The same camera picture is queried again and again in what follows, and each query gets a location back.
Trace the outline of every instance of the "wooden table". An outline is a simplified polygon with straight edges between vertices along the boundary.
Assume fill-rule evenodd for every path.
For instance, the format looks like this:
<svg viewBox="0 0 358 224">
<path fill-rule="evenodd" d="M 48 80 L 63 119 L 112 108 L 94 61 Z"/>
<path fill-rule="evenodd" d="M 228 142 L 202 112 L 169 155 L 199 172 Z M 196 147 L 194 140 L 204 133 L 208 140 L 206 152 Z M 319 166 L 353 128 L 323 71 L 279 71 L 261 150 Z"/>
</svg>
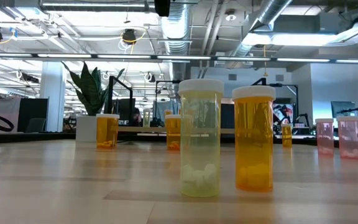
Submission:
<svg viewBox="0 0 358 224">
<path fill-rule="evenodd" d="M 220 196 L 191 198 L 178 192 L 178 152 L 163 142 L 118 146 L 0 144 L 0 223 L 358 224 L 358 161 L 338 154 L 276 145 L 274 191 L 257 194 L 234 187 L 234 145 L 223 144 Z"/>
</svg>

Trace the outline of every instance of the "ventilation duct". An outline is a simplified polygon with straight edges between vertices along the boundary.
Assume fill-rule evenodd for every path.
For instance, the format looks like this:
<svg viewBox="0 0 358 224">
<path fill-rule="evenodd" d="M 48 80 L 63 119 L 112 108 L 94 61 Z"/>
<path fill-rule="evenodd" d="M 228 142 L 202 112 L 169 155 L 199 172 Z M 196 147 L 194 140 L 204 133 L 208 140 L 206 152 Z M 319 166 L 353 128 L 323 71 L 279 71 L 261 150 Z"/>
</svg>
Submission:
<svg viewBox="0 0 358 224">
<path fill-rule="evenodd" d="M 189 38 L 189 14 L 190 7 L 188 4 L 171 4 L 169 17 L 163 17 L 161 20 L 161 28 L 163 36 L 166 39 L 174 41 L 165 42 L 165 49 L 169 55 L 186 55 L 189 51 L 188 42 L 180 42 Z M 186 73 L 186 63 L 169 64 L 171 80 L 186 80 L 190 79 L 190 73 Z"/>
<path fill-rule="evenodd" d="M 246 34 L 249 31 L 263 26 L 268 26 L 271 29 L 274 21 L 291 2 L 292 0 L 263 0 L 257 14 L 258 16 L 256 16 L 255 19 L 251 19 L 250 16 L 247 16 L 246 23 L 250 24 L 250 26 L 248 26 Z M 231 53 L 231 56 L 244 57 L 249 53 L 252 47 L 252 45 L 246 45 L 241 42 Z M 229 67 L 234 67 L 235 63 L 237 62 L 230 63 L 231 65 L 229 65 Z"/>
</svg>

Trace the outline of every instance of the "ceiling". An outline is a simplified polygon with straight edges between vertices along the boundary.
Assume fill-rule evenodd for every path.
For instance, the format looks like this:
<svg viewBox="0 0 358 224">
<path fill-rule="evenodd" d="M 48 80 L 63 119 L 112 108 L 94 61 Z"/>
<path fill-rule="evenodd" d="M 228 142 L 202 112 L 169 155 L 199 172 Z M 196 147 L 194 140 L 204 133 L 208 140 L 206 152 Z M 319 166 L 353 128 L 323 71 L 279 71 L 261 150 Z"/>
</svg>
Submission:
<svg viewBox="0 0 358 224">
<path fill-rule="evenodd" d="M 227 9 L 235 9 L 236 19 L 222 20 L 215 41 L 212 54 L 216 52 L 230 52 L 242 41 L 242 25 L 246 15 L 257 11 L 259 0 L 235 0 L 227 3 Z M 200 55 L 204 35 L 207 31 L 208 15 L 212 0 L 201 0 L 191 4 L 191 36 L 189 41 L 190 54 Z M 337 13 L 343 10 L 358 8 L 358 1 L 308 1 L 294 0 L 282 14 L 284 15 L 317 15 L 322 11 Z M 5 44 L 0 44 L 0 52 L 25 53 L 86 53 L 86 54 L 164 54 L 165 44 L 161 28 L 161 18 L 156 13 L 143 12 L 81 12 L 81 11 L 47 11 L 23 9 L 21 14 L 0 10 L 0 26 Z M 135 35 L 140 38 L 133 47 L 123 49 L 120 45 L 121 34 L 125 29 L 135 29 Z M 263 57 L 310 57 L 321 53 L 324 47 L 298 47 L 282 45 L 266 45 L 265 48 L 253 47 L 250 51 L 254 56 Z M 71 70 L 80 72 L 82 62 L 67 62 Z M 140 62 L 87 62 L 90 69 L 98 67 L 103 74 L 117 75 L 117 71 L 126 69 L 121 80 L 137 90 L 136 96 L 152 96 L 155 91 L 154 83 L 145 80 L 144 74 L 152 73 L 156 80 L 170 80 L 168 63 L 140 63 Z M 264 67 L 263 62 L 254 63 L 254 68 Z M 268 67 L 288 68 L 289 63 L 268 63 Z M 14 85 L 5 88 L 10 93 L 27 96 L 37 96 L 39 85 L 33 88 L 17 85 L 27 85 L 17 78 L 17 71 L 21 70 L 40 79 L 42 72 L 41 61 L 21 61 L 0 59 L 0 85 Z M 124 90 L 118 94 L 125 96 Z M 163 97 L 169 97 L 171 91 L 163 91 Z M 67 89 L 66 98 L 78 102 L 75 92 Z"/>
</svg>

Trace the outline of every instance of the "computer monitor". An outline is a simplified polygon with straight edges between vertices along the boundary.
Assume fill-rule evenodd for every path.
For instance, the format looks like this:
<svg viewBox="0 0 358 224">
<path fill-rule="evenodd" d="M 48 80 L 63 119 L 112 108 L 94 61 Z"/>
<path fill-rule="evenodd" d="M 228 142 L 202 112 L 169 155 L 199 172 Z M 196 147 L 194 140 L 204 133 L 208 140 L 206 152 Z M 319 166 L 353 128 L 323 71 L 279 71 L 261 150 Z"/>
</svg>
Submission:
<svg viewBox="0 0 358 224">
<path fill-rule="evenodd" d="M 356 112 L 342 112 L 344 110 L 353 109 L 356 107 L 356 104 L 354 102 L 350 101 L 332 101 L 331 102 L 331 109 L 333 112 L 333 118 L 336 118 L 338 116 L 355 116 Z"/>
<path fill-rule="evenodd" d="M 136 99 L 132 99 L 132 114 L 129 112 L 129 98 L 128 99 L 120 99 L 120 100 L 113 100 L 113 113 L 119 114 L 119 119 L 121 121 L 131 121 L 133 117 L 133 113 L 135 111 L 135 101 Z"/>
</svg>

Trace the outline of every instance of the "potted plant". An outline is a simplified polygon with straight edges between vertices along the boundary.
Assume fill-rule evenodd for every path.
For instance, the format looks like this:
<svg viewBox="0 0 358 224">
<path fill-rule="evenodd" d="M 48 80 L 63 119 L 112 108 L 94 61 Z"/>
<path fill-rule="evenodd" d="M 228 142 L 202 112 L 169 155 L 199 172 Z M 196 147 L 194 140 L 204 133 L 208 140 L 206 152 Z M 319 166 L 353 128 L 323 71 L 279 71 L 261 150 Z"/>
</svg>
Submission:
<svg viewBox="0 0 358 224">
<path fill-rule="evenodd" d="M 96 67 L 92 73 L 84 62 L 81 75 L 70 71 L 66 64 L 64 67 L 70 72 L 71 79 L 78 99 L 85 106 L 87 116 L 78 116 L 76 119 L 76 141 L 78 142 L 96 142 L 96 115 L 101 112 L 104 102 L 108 98 L 108 88 L 102 89 L 100 70 Z M 124 69 L 122 69 L 117 78 L 119 78 Z"/>
</svg>

